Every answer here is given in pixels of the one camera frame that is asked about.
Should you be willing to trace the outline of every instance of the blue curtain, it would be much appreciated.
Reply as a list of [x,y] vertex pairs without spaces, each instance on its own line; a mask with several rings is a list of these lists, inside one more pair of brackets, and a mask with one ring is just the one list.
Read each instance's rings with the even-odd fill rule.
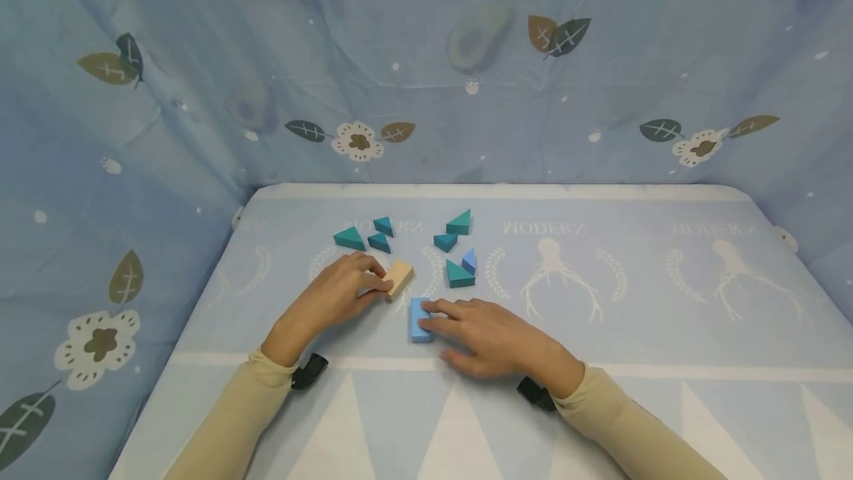
[[853,318],[852,13],[0,0],[1,474],[106,475],[231,218],[280,181],[730,184]]

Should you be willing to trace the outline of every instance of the white triangle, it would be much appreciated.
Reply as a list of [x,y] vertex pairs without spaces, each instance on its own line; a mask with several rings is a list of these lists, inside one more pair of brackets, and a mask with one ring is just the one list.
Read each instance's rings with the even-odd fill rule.
[[853,475],[853,430],[801,385],[805,415],[812,426],[814,457],[820,480],[847,480]]
[[453,384],[426,450],[418,480],[503,478],[475,409],[459,380]]
[[624,480],[627,478],[598,443],[568,427],[558,429],[550,480]]
[[344,378],[287,478],[375,479],[351,373]]
[[763,480],[729,432],[720,426],[700,398],[681,384],[681,436],[729,480]]

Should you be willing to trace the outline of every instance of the wooden block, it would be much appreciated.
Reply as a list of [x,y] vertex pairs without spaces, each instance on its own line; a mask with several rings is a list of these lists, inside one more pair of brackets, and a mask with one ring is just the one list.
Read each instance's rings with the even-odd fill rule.
[[394,287],[388,291],[388,300],[393,302],[397,300],[400,293],[406,289],[412,277],[415,276],[415,268],[408,265],[405,261],[394,261],[394,265],[388,269],[385,279],[394,280]]

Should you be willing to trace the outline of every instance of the leaf print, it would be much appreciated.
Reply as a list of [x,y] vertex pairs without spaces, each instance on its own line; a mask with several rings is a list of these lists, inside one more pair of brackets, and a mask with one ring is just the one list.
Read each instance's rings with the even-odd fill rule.
[[136,71],[118,54],[87,54],[77,60],[77,65],[98,80],[115,86],[124,86],[136,79]]
[[414,122],[392,122],[383,126],[380,134],[388,143],[403,143],[414,131]]
[[548,44],[549,55],[559,58],[571,53],[583,40],[591,21],[591,19],[572,19],[557,26],[554,37]]
[[128,251],[118,262],[116,271],[109,281],[109,299],[116,304],[125,304],[136,298],[142,289],[142,264],[133,250]]
[[121,53],[121,57],[130,65],[130,68],[136,71],[136,74],[139,75],[139,78],[136,79],[136,85],[133,86],[136,89],[136,86],[139,86],[139,82],[142,81],[142,53],[139,52],[139,45],[136,44],[136,40],[133,36],[130,35],[130,32],[122,34],[116,40],[116,44],[118,46],[118,51]]
[[25,396],[0,413],[0,471],[21,458],[48,425],[56,409],[56,400],[48,393],[60,382],[43,393]]
[[554,19],[539,15],[527,16],[527,37],[540,53],[548,53],[555,30],[557,30],[557,22]]
[[322,143],[329,136],[325,133],[320,125],[308,121],[291,121],[284,125],[285,128],[295,133],[297,136],[308,139],[314,143]]
[[655,119],[640,125],[642,136],[655,143],[667,143],[681,135],[681,124],[672,119]]
[[747,119],[737,123],[736,127],[732,128],[729,138],[739,138],[741,136],[746,136],[747,133],[764,130],[764,128],[770,126],[776,121],[779,121],[779,117],[775,115],[756,115],[748,117]]

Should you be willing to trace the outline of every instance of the right hand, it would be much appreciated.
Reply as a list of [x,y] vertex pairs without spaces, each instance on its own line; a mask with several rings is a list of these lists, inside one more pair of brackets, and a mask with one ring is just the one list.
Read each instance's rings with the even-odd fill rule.
[[540,381],[556,396],[571,395],[583,379],[583,363],[547,334],[505,307],[479,299],[423,301],[431,313],[447,319],[421,319],[421,328],[458,339],[473,356],[445,349],[441,358],[462,373],[487,379],[523,373]]

